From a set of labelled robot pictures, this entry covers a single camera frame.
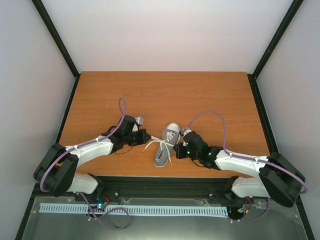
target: robotic arm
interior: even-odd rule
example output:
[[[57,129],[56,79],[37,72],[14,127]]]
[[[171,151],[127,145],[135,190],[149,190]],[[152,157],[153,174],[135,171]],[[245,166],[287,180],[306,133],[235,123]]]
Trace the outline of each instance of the robotic arm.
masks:
[[[222,147],[208,146],[199,134],[190,129],[184,131],[183,143],[173,149],[178,159],[190,158],[192,161],[198,160],[208,169],[232,170],[252,176],[234,176],[228,181],[224,187],[224,195],[231,202],[247,196],[267,197],[280,205],[292,207],[302,189],[301,181],[306,181],[305,177],[279,153],[257,157],[228,152]]]
[[[54,197],[62,196],[66,192],[92,194],[94,191],[98,191],[96,195],[101,196],[102,184],[99,186],[97,179],[92,175],[76,173],[76,169],[97,157],[113,154],[122,149],[124,145],[138,146],[148,142],[151,136],[145,129],[140,129],[143,120],[142,117],[134,118],[125,115],[122,123],[111,136],[106,138],[116,126],[110,127],[107,132],[94,140],[79,144],[81,146],[79,148],[77,145],[64,147],[58,143],[54,144],[35,170],[34,179],[38,182],[43,181],[49,167],[59,156],[69,151],[57,162],[59,165],[54,165],[47,174],[43,187]]]

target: gray floor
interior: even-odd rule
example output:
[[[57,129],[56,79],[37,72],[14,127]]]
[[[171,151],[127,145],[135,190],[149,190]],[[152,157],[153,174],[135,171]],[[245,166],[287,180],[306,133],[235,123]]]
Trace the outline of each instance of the gray floor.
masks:
[[[218,217],[132,216],[130,225],[119,231],[88,221],[84,214],[38,213],[41,202],[48,202],[48,198],[35,201],[24,240],[307,240],[297,208],[285,208],[274,202],[264,218],[252,223],[231,224],[228,219]],[[252,206],[246,219],[263,212]],[[125,216],[116,215],[103,219],[119,226],[125,221]]]

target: white shoelace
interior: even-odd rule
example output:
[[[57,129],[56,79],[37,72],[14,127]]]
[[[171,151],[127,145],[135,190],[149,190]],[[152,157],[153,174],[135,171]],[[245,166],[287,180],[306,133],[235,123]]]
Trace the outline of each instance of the white shoelace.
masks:
[[[171,144],[171,143],[168,143],[168,142],[171,141],[175,136],[176,136],[176,134],[173,133],[173,132],[171,132],[171,131],[167,131],[167,132],[166,132],[166,137],[165,137],[164,140],[162,140],[162,139],[160,139],[160,138],[157,138],[157,137],[155,137],[155,136],[151,136],[151,139],[153,139],[153,140],[150,141],[150,142],[145,146],[145,148],[143,149],[143,152],[144,152],[151,144],[153,144],[153,143],[160,143],[160,152],[163,150],[162,145],[164,145],[165,148],[166,148],[166,151],[168,152],[170,164],[172,165],[171,158],[170,158],[171,152],[169,151],[168,146],[173,147],[174,144]]]

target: transparent plastic sheet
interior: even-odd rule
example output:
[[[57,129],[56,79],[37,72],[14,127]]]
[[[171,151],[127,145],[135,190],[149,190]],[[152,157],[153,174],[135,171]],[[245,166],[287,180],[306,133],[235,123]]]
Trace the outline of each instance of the transparent plastic sheet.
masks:
[[[23,240],[68,240],[68,239],[174,239],[183,236],[188,239],[299,239],[307,240],[298,209],[283,207],[271,202],[269,213],[252,223],[233,223],[218,217],[144,217],[134,216],[128,228],[110,231],[96,221],[88,222],[85,214],[39,213],[40,203],[70,203],[73,197],[36,197],[28,219]],[[120,205],[149,206],[218,206],[209,204],[205,199],[157,199],[121,198]],[[250,215],[244,220],[256,218],[267,208],[265,200],[255,200]],[[121,223],[124,216],[109,216],[114,222]]]

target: black metal frame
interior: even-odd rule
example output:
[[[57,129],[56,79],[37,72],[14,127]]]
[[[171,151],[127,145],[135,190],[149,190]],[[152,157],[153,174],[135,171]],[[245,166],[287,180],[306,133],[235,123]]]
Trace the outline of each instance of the black metal frame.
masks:
[[[257,78],[262,69],[266,65],[268,59],[276,48],[281,37],[288,28],[291,20],[297,13],[299,7],[304,0],[293,0],[290,8],[285,14],[282,22],[280,23],[277,31],[275,32],[272,40],[266,48],[261,60],[259,61],[253,74],[248,74],[249,84],[251,86],[252,94],[256,104],[256,108],[260,117],[261,125],[263,128],[266,143],[269,152],[278,152],[275,137],[273,135],[268,115],[259,91],[257,84]],[[67,103],[67,107],[62,119],[62,123],[56,138],[56,143],[59,142],[71,103],[76,92],[76,88],[80,79],[80,74],[73,63],[63,41],[61,40],[57,29],[55,28],[51,18],[43,5],[41,0],[32,0],[35,8],[40,14],[44,24],[50,32],[53,40],[55,41],[58,49],[60,50],[66,64],[69,66],[75,81],[72,88],[72,92]],[[195,198],[195,199],[207,199],[210,203],[217,203],[223,206],[233,206],[229,202],[226,202],[224,198],[220,197],[220,192],[223,189],[227,179],[226,178],[171,178],[171,177],[101,177],[103,181],[108,182],[110,187],[109,195],[112,201],[117,202],[119,198]],[[48,193],[41,192],[39,184],[36,184],[32,195],[30,197],[28,206],[26,208],[24,217],[22,219],[20,228],[16,235],[16,240],[21,240],[23,237],[24,229],[27,225],[27,221],[34,203],[36,196],[48,196]],[[312,229],[310,227],[305,209],[303,207],[301,198],[298,197],[296,201],[300,217],[303,222],[304,229],[306,231],[309,240],[314,240]]]

